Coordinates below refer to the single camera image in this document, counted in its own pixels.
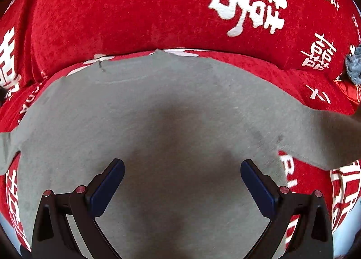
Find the grey crumpled cloth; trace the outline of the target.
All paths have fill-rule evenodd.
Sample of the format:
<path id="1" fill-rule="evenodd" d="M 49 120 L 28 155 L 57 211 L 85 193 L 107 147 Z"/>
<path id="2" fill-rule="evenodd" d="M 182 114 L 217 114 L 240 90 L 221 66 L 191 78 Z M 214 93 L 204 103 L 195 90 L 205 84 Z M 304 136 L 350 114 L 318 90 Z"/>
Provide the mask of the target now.
<path id="1" fill-rule="evenodd" d="M 350 81 L 355 85 L 361 84 L 361 46 L 354 48 L 353 54 L 347 55 L 345 58 L 346 73 Z"/>

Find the red wedding pillow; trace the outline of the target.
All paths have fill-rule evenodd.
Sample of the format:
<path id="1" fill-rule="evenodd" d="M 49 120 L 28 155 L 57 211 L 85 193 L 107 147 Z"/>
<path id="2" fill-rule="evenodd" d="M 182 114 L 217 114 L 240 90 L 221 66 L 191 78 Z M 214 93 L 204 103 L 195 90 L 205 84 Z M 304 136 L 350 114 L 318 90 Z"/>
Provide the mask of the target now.
<path id="1" fill-rule="evenodd" d="M 96 54 L 189 47 L 331 78 L 360 43 L 352 0 L 12 0 L 1 15 L 10 92 Z"/>

